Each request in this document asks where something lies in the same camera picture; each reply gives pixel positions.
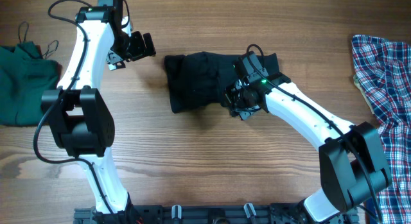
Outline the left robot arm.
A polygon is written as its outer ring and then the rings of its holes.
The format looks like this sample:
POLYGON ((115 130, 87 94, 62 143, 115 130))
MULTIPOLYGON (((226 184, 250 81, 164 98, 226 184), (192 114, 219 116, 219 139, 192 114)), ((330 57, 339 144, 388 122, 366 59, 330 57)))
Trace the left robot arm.
POLYGON ((56 145, 77 162, 94 193, 97 217, 124 216, 130 197, 119 179, 111 146, 114 119, 100 93, 105 67, 123 68, 125 63, 156 54, 150 34, 133 31, 123 5, 99 4, 80 8, 72 24, 76 42, 69 65, 55 89, 42 95, 44 115, 35 131, 33 148, 41 161, 38 136, 47 123, 56 145))

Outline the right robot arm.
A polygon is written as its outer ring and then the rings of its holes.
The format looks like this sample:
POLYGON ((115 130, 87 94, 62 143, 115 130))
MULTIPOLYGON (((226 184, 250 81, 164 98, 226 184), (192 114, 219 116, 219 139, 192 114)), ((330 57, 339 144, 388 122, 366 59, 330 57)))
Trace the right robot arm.
POLYGON ((224 89, 225 104, 246 119, 264 110, 297 130, 319 154, 319 190, 295 205, 273 204, 276 220, 326 223, 352 220, 368 199, 392 184, 377 130, 354 125, 328 112, 282 74, 261 78, 252 73, 224 89))

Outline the black polo shirt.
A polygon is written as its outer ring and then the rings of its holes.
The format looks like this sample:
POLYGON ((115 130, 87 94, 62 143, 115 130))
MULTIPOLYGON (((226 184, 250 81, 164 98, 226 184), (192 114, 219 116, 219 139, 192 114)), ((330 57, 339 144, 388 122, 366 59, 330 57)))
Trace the black polo shirt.
POLYGON ((238 81, 233 67, 238 57, 205 51, 190 55, 166 55, 164 68, 172 112, 187 112, 211 103, 226 107, 223 92, 238 81))

